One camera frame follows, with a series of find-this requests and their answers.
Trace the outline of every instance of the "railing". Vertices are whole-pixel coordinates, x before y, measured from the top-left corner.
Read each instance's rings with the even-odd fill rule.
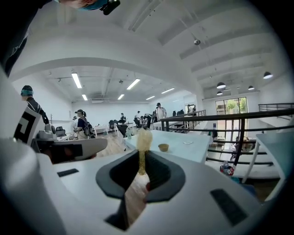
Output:
[[[292,109],[294,108],[294,103],[260,104],[258,106],[259,106],[259,111],[264,112],[264,111]],[[290,120],[292,116],[293,115],[291,114],[291,115],[283,115],[283,117],[281,116],[277,116],[277,117]]]
[[[193,116],[193,117],[203,117],[203,116],[206,116],[206,110],[200,110],[200,111],[196,111],[196,112],[189,112],[189,113],[186,113],[186,114],[181,114],[181,115],[177,115],[177,116],[173,116],[173,117],[168,117],[168,118],[185,118],[183,120],[183,124],[175,124],[175,123],[172,123],[169,125],[169,127],[171,126],[177,126],[178,128],[175,130],[175,132],[179,132],[179,133],[182,133],[182,132],[185,132],[185,129],[194,129],[195,126],[198,124],[200,124],[201,121],[197,121],[197,122],[191,122],[191,121],[186,121],[186,118],[190,117],[190,116]]]
[[[214,140],[214,142],[218,143],[239,143],[239,148],[237,151],[219,151],[219,150],[211,150],[208,149],[210,152],[219,152],[219,153],[230,153],[236,154],[234,161],[229,161],[229,163],[234,163],[236,166],[239,164],[249,164],[247,162],[238,162],[239,157],[241,154],[251,155],[252,152],[242,152],[243,144],[247,143],[255,143],[254,140],[252,141],[244,141],[244,132],[249,131],[268,131],[268,130],[281,130],[281,129],[288,129],[294,128],[294,125],[283,126],[283,127],[273,127],[273,128],[257,128],[257,129],[245,129],[245,120],[252,119],[252,118],[267,118],[267,117],[279,117],[279,116],[291,116],[294,114],[294,109],[282,109],[282,110],[275,110],[275,111],[262,111],[262,112],[249,112],[249,113],[241,113],[241,114],[227,114],[227,115],[213,115],[213,116],[193,116],[193,117],[185,117],[183,115],[176,116],[176,117],[169,117],[161,120],[162,130],[170,131],[170,130],[177,130],[175,128],[170,128],[170,122],[200,122],[200,121],[217,121],[217,120],[240,120],[241,127],[240,129],[234,130],[223,130],[223,129],[181,129],[182,131],[217,131],[217,132],[238,132],[239,140],[238,141],[220,141]],[[258,152],[259,155],[266,154],[265,152]],[[224,160],[214,159],[214,158],[206,158],[207,160],[217,161],[217,162],[224,162]],[[256,162],[255,164],[272,164],[272,162]]]

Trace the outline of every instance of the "backpack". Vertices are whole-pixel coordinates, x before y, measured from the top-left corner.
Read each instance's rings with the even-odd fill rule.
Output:
[[[85,117],[82,117],[82,119],[85,122],[85,127],[83,128],[85,136],[93,136],[94,131],[92,125],[90,124],[90,122],[88,122],[88,120]]]

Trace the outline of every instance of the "black jacket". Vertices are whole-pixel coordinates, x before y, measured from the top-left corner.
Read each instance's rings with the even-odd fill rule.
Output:
[[[44,110],[41,108],[41,106],[37,103],[37,101],[35,101],[35,99],[33,97],[29,97],[27,99],[27,103],[28,103],[28,108],[35,111],[36,113],[40,114],[43,118],[43,122],[45,124],[49,124],[49,120],[46,116],[46,113],[44,112]]]

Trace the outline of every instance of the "window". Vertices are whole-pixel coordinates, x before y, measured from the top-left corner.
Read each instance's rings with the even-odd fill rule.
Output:
[[[247,99],[246,97],[216,101],[216,114],[237,114],[237,113],[247,113]],[[219,130],[236,130],[240,129],[240,120],[219,120],[217,121],[217,129]],[[248,120],[245,120],[245,129],[248,129]],[[236,140],[239,136],[239,132],[218,132],[218,137],[224,138],[227,141]]]

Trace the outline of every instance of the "camera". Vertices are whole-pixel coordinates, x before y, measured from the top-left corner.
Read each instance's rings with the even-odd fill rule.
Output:
[[[194,44],[195,44],[196,46],[198,46],[200,43],[201,43],[201,42],[200,42],[200,40],[198,40],[198,39],[196,39],[196,40],[194,41]]]

